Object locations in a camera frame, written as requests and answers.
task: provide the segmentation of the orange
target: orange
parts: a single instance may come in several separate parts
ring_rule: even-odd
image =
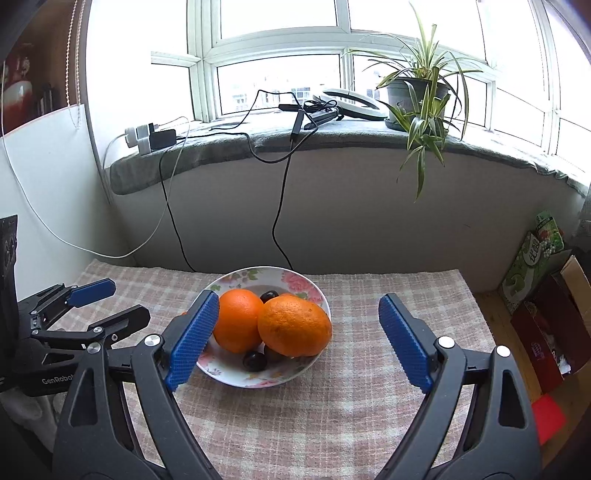
[[[213,336],[220,347],[246,353],[261,344],[258,317],[263,302],[250,290],[236,288],[220,297],[220,311]]]
[[[324,310],[294,295],[266,302],[258,330],[269,348],[285,356],[317,355],[332,337],[332,325]]]

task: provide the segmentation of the wooden floor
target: wooden floor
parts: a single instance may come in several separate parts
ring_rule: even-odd
[[[530,400],[534,402],[542,395],[540,384],[525,348],[511,326],[511,315],[505,304],[497,292],[477,293],[474,297],[496,344],[506,345],[513,352]],[[569,375],[551,395],[564,412],[567,423],[542,447],[544,465],[547,465],[562,448],[591,404],[591,361],[574,375]]]

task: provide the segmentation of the cardboard box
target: cardboard box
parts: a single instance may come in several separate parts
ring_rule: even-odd
[[[532,303],[516,309],[511,324],[525,346],[543,393],[563,381],[548,340],[555,341],[574,374],[591,358],[590,317],[591,286],[575,257],[560,273],[541,282]]]
[[[569,288],[588,334],[591,335],[591,286],[575,256],[569,258],[560,275]]]

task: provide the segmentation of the red box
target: red box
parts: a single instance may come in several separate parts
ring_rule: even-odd
[[[582,270],[580,275],[586,281]],[[511,324],[530,357],[542,392],[547,393],[563,382],[563,376],[542,329],[554,336],[570,364],[571,374],[591,358],[591,336],[560,273],[547,277],[531,301],[538,312],[531,312],[522,304],[513,314]]]

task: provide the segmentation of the white cable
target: white cable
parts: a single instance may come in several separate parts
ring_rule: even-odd
[[[175,118],[174,120],[171,120],[170,122],[166,122],[165,124],[160,124],[159,127],[163,127],[164,125],[170,125],[174,122],[176,122],[177,120],[180,120],[181,118],[187,118],[186,116],[178,116],[177,118]]]
[[[29,208],[31,209],[31,211],[35,214],[35,216],[37,217],[37,219],[41,222],[41,224],[46,228],[46,230],[49,233],[51,233],[60,242],[66,244],[66,245],[68,245],[70,247],[77,248],[78,250],[82,250],[83,252],[87,252],[87,253],[96,255],[97,257],[111,258],[113,260],[120,260],[121,258],[126,258],[126,257],[129,257],[130,255],[133,255],[134,253],[136,253],[140,248],[142,248],[145,244],[147,244],[150,240],[152,240],[152,237],[155,235],[156,231],[160,227],[160,224],[162,223],[162,219],[164,218],[164,214],[166,213],[168,204],[170,203],[170,194],[171,194],[172,189],[173,189],[173,177],[174,177],[174,173],[177,170],[178,161],[180,160],[181,154],[183,153],[183,150],[184,150],[184,147],[185,147],[185,144],[187,143],[187,139],[189,137],[190,128],[187,129],[187,135],[185,136],[185,139],[183,141],[183,145],[181,146],[181,149],[178,152],[178,156],[177,156],[176,162],[174,163],[173,172],[172,172],[172,175],[170,176],[170,182],[168,182],[168,192],[167,192],[168,200],[166,201],[166,204],[164,205],[164,209],[162,210],[162,215],[160,215],[160,220],[158,220],[158,224],[156,225],[156,228],[152,232],[152,235],[150,235],[148,237],[148,239],[143,244],[141,244],[138,248],[135,248],[134,250],[132,250],[128,254],[120,255],[118,257],[114,257],[112,255],[103,255],[101,253],[98,253],[98,252],[89,250],[87,248],[82,248],[82,247],[79,247],[77,245],[71,244],[70,242],[67,242],[63,238],[61,238],[58,235],[56,235],[53,232],[53,230],[51,230],[51,228],[49,228],[49,226],[47,226],[47,224],[39,216],[39,214],[37,213],[37,211],[33,208],[33,205],[31,204],[31,202],[29,201],[29,198],[27,197],[27,194],[25,192],[25,189],[22,186],[22,183],[21,183],[20,179],[17,176],[17,172],[14,170],[14,166],[12,165],[12,162],[10,160],[10,156],[8,155],[8,149],[6,147],[6,135],[4,134],[4,69],[5,68],[6,68],[6,61],[4,61],[3,66],[2,66],[3,75],[2,75],[2,83],[1,83],[1,86],[0,86],[0,131],[2,132],[2,145],[4,146],[4,153],[6,154],[6,158],[8,160],[8,165],[10,166],[10,169],[12,171],[12,174],[14,175],[14,178],[17,181],[18,186],[21,189],[22,195],[25,197],[25,201],[27,202],[27,205],[29,206]],[[189,121],[189,119],[187,117],[182,117],[182,118],[184,118],[187,121],[187,125],[190,125],[190,121]]]
[[[121,137],[124,137],[124,136],[125,136],[125,133],[122,133],[121,135],[117,135],[117,136],[116,136],[116,137],[115,137],[113,140],[111,140],[111,141],[109,142],[109,145],[107,145],[107,148],[106,148],[106,150],[105,150],[105,153],[103,153],[103,163],[102,163],[103,170],[105,169],[105,163],[106,163],[106,161],[107,161],[107,152],[109,151],[109,149],[110,149],[111,145],[112,145],[113,143],[115,143],[115,140],[118,140],[119,138],[121,138]]]

